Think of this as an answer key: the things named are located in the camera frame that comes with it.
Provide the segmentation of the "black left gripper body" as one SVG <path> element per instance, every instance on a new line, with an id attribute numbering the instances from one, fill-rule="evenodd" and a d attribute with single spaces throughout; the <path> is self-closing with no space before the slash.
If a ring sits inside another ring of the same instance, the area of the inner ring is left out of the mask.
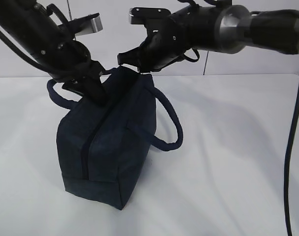
<path id="1" fill-rule="evenodd" d="M 59 40 L 50 43 L 48 64 L 59 73 L 52 74 L 62 88 L 75 94 L 84 94 L 85 77 L 100 80 L 105 68 L 100 62 L 93 60 L 88 48 L 76 40 Z"/>

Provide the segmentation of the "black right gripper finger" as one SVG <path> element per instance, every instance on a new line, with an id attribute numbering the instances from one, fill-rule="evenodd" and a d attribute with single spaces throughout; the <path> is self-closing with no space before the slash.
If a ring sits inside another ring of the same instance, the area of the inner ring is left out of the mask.
<path id="1" fill-rule="evenodd" d="M 134 48 L 124 53 L 119 53 L 117 56 L 118 65 L 128 64 L 141 68 L 141 50 Z"/>
<path id="2" fill-rule="evenodd" d="M 159 72 L 169 64 L 169 61 L 160 57 L 137 57 L 137 70 L 140 73 Z"/>

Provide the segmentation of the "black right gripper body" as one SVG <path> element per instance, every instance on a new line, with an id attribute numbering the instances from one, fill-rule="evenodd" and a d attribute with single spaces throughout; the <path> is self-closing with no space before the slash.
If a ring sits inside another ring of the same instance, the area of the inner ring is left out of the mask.
<path id="1" fill-rule="evenodd" d="M 186 30 L 174 22 L 163 23 L 161 29 L 148 36 L 139 48 L 141 57 L 160 57 L 170 64 L 188 49 Z"/>

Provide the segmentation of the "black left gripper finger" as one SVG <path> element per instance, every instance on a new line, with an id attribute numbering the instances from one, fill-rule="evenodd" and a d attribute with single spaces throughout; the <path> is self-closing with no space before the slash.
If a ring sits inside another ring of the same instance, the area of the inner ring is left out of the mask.
<path id="1" fill-rule="evenodd" d="M 107 103 L 107 94 L 99 79 L 85 77 L 83 81 L 84 94 L 99 106 Z"/>

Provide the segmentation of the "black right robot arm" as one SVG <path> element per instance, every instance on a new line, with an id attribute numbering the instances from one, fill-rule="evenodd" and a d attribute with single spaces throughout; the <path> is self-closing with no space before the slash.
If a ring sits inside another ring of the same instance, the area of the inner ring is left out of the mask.
<path id="1" fill-rule="evenodd" d="M 236 54 L 257 47 L 285 55 L 299 55 L 299 11 L 249 11 L 230 0 L 210 0 L 206 7 L 189 0 L 186 7 L 134 7 L 130 22 L 143 25 L 146 39 L 136 48 L 118 54 L 118 64 L 137 67 L 141 73 L 159 72 L 180 61 L 197 62 L 185 53 L 200 50 Z"/>

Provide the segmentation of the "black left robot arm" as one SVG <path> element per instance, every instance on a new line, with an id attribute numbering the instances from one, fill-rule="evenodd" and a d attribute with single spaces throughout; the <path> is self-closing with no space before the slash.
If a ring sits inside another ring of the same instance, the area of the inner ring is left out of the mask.
<path id="1" fill-rule="evenodd" d="M 59 8 L 35 0 L 0 0 L 0 26 L 25 49 L 22 52 L 1 31 L 0 40 L 31 66 L 48 73 L 63 89 L 103 106 L 108 96 L 100 76 L 104 67 L 76 36 L 103 29 L 99 13 L 67 20 Z"/>

